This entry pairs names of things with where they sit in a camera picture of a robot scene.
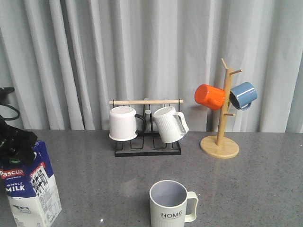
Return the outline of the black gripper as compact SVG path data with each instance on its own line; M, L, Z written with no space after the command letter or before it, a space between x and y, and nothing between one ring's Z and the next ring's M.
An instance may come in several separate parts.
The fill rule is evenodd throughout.
M33 147L37 136L31 131L25 131L8 125L0 118L0 162L10 158L30 165L35 159Z

